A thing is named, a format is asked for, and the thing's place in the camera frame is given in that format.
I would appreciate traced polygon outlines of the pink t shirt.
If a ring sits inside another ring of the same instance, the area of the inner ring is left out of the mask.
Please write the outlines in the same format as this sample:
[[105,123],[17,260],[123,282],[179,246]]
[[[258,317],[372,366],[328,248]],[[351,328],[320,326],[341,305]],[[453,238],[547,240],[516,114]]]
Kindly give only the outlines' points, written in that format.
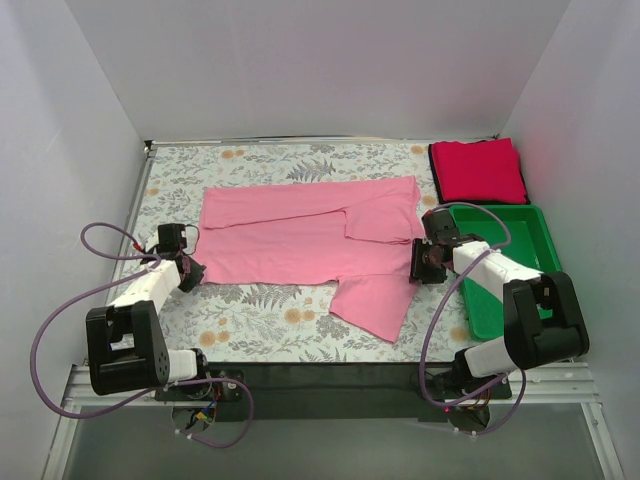
[[195,259],[215,284],[337,285],[329,311],[393,343],[423,234],[412,176],[206,190]]

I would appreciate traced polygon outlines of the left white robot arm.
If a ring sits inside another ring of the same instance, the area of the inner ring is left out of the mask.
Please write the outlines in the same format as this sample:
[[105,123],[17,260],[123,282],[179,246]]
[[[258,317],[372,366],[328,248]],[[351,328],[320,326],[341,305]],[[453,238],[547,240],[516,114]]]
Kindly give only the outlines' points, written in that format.
[[86,336],[91,385],[109,395],[178,383],[193,400],[205,398],[213,377],[197,348],[167,347],[159,313],[171,294],[189,293],[204,277],[205,267],[187,252],[187,226],[162,224],[149,252],[161,258],[143,259],[139,276],[110,304],[90,310]]

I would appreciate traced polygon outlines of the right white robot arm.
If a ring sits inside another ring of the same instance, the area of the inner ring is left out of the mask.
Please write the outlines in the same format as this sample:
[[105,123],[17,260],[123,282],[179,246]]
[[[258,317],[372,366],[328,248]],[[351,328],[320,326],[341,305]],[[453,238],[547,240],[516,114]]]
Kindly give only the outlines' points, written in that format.
[[425,235],[412,243],[410,278],[441,284],[448,273],[456,289],[471,280],[502,305],[501,336],[457,352],[449,368],[434,372],[421,359],[423,396],[436,390],[458,392],[464,399],[491,389],[515,370],[526,371],[586,354],[590,338],[574,284],[564,272],[526,267],[477,234],[464,234],[448,205],[422,217]]

